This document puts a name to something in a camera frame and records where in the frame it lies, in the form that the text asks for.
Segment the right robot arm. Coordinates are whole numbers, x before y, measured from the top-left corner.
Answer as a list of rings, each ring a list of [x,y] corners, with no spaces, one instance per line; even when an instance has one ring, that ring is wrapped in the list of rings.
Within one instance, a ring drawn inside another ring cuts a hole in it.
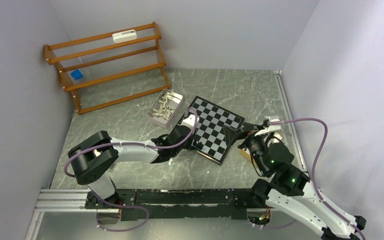
[[[366,219],[351,215],[324,196],[314,180],[294,166],[294,155],[277,132],[283,121],[265,120],[262,125],[244,123],[224,126],[225,139],[249,154],[258,175],[250,202],[258,208],[275,208],[301,222],[323,240],[363,240]]]

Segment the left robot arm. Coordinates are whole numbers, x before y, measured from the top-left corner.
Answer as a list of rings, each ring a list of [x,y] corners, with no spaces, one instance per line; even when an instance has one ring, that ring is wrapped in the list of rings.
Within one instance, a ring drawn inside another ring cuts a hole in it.
[[[169,134],[147,141],[124,141],[110,138],[99,131],[72,148],[63,172],[75,178],[79,185],[87,185],[106,208],[114,207],[119,194],[107,170],[116,163],[142,162],[158,164],[168,162],[183,149],[189,149],[196,128],[188,123],[176,125]]]

